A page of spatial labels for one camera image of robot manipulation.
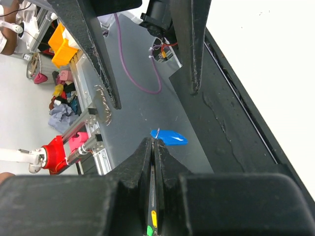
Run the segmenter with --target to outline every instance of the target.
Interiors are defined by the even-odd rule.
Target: white shirt
[[[23,9],[29,6],[28,1],[23,1],[22,4],[20,4],[19,9]],[[3,7],[0,5],[0,15],[4,15],[3,13]],[[16,24],[20,24],[22,21],[30,22],[32,16],[36,16],[36,5],[32,4],[28,9],[18,11],[16,14]],[[2,27],[0,27],[0,53],[3,51],[5,45],[6,45],[6,38],[2,34]],[[17,47],[15,49],[16,53],[27,53],[26,44],[21,39],[17,39]]]

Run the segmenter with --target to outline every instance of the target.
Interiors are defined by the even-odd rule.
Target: gray table
[[[143,87],[157,90],[158,82],[151,60],[148,58],[148,50],[155,39],[146,29],[129,18],[121,15],[119,19],[128,69]],[[163,78],[160,94],[151,95],[142,92],[129,80],[123,70],[118,53],[116,29],[114,24],[105,41],[116,76],[122,109],[115,110],[110,106],[112,122],[109,126],[101,122],[98,124],[105,150],[102,155],[95,156],[96,165],[97,162],[102,163],[105,160],[109,162],[110,169],[115,168],[137,149],[144,137],[150,136],[151,130],[160,128],[174,130],[188,139],[189,143],[186,146],[168,147],[177,160],[194,173],[212,173],[208,159],[169,81],[169,76],[178,69],[175,60],[157,63],[158,71]],[[95,85],[100,85],[101,82],[84,56],[79,59],[76,67],[80,77],[77,86],[83,86],[81,89],[83,97],[80,100],[88,101],[86,102],[88,104],[95,96]],[[101,103],[96,103],[96,107],[99,111],[103,110]]]

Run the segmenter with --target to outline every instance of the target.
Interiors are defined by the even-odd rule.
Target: yellow plastic bin
[[[78,49],[69,47],[68,39],[63,38],[64,26],[59,23],[53,36],[48,41],[49,46],[54,50],[55,55],[52,58],[52,63],[57,67],[68,65]]]

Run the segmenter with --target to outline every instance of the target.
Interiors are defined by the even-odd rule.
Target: green marker
[[[152,236],[153,235],[153,229],[151,228],[150,225],[148,225],[148,228],[147,228],[147,236]]]

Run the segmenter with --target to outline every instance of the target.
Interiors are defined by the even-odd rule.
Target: blue object
[[[157,130],[152,130],[151,135],[153,138],[157,136]],[[167,146],[186,145],[188,140],[181,134],[173,130],[160,130],[157,139],[162,139]]]

